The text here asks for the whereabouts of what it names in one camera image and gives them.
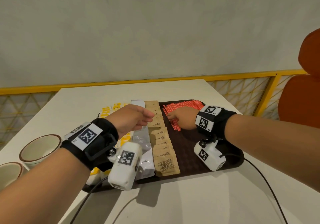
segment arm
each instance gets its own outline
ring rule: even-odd
[[[152,121],[148,110],[127,105],[106,119],[122,137]],[[64,148],[0,192],[0,220],[12,223],[58,223],[90,175],[90,170]]]
[[[171,112],[184,129],[195,129],[199,110]],[[289,122],[233,115],[225,127],[226,139],[260,161],[320,192],[320,129]]]

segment white wall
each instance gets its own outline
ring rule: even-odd
[[[320,0],[0,0],[0,87],[300,68]]]

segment forearm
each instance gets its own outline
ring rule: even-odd
[[[66,149],[0,192],[1,223],[58,223],[90,175]]]
[[[320,192],[320,129],[233,115],[225,136],[251,156]]]

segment lattice panel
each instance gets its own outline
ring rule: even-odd
[[[0,149],[44,107],[55,93],[0,96]]]
[[[270,77],[208,82],[244,115],[252,116]]]
[[[266,109],[264,110],[262,117],[279,120],[278,115],[278,103],[280,96],[282,94],[283,88],[285,87],[286,83],[290,80],[293,76],[282,76],[277,87],[274,89],[272,97],[267,104]]]

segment white table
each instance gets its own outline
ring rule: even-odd
[[[198,99],[236,111],[204,80],[62,89],[0,151],[0,164],[19,161],[20,149],[36,137],[65,135],[94,119],[102,107],[131,99]],[[245,156],[266,176],[290,224],[319,223],[319,193]],[[79,193],[60,223],[70,222],[85,196]],[[264,180],[246,162],[237,169],[150,183],[128,192],[96,193],[87,202],[75,223],[284,223]]]

